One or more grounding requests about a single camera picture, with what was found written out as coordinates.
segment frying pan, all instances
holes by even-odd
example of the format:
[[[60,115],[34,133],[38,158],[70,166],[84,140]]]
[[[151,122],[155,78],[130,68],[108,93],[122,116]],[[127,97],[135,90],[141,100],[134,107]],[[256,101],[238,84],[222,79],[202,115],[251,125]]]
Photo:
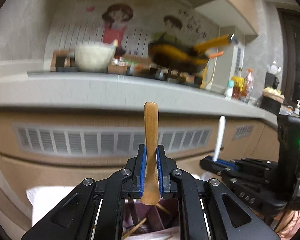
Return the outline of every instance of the frying pan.
[[[149,43],[148,55],[159,66],[180,72],[198,73],[206,67],[210,58],[223,55],[223,52],[221,52],[207,56],[205,54],[207,49],[232,43],[238,44],[235,36],[229,34],[196,44],[193,47],[159,39]]]

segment pink heart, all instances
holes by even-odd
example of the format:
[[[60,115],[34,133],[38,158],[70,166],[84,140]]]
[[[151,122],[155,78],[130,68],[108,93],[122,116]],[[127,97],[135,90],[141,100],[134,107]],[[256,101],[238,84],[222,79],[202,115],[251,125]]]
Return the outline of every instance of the pink heart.
[[[95,10],[95,7],[94,6],[91,6],[91,7],[87,7],[86,8],[86,12],[93,12]]]

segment soap dispenser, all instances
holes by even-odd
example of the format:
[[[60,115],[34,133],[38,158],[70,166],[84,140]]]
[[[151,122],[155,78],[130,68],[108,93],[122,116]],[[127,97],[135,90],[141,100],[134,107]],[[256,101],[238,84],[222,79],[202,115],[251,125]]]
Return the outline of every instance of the soap dispenser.
[[[297,100],[297,102],[298,103],[297,103],[296,108],[294,109],[294,113],[299,115],[299,113],[300,113],[300,100]]]

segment upper cabinet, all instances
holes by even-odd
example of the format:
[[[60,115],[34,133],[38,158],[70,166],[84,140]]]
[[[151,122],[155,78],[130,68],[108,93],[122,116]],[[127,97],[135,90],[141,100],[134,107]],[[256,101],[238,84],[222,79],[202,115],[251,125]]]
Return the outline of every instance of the upper cabinet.
[[[245,35],[258,35],[258,17],[253,0],[214,0],[195,10],[220,27],[234,25]]]

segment pink cloth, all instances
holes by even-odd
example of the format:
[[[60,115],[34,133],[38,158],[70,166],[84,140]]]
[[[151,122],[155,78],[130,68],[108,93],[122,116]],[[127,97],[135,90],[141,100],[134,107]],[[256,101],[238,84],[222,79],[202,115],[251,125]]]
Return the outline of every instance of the pink cloth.
[[[121,28],[110,28],[110,24],[105,24],[105,29],[103,31],[103,42],[111,44],[112,41],[118,40],[118,47],[121,47],[121,42],[123,40],[123,35],[126,30],[126,26]]]
[[[292,220],[288,225],[277,234],[281,240],[290,240],[300,228],[300,210],[294,211]]]

